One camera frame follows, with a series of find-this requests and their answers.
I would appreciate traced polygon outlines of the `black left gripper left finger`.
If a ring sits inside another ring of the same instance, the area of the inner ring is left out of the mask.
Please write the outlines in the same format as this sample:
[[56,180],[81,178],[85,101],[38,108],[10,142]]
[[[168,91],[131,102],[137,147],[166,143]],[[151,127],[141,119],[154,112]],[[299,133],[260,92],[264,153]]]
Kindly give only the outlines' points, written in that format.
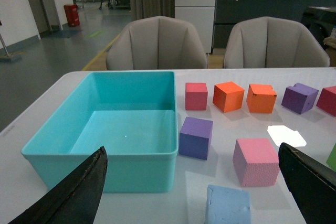
[[107,168],[102,146],[10,223],[93,223]]

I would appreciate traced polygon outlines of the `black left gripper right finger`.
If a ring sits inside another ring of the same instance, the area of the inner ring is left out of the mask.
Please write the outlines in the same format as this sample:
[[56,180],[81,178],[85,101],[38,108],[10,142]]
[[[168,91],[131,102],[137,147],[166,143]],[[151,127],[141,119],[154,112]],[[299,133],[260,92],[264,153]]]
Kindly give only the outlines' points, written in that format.
[[335,223],[335,171],[281,143],[279,167],[306,223]]

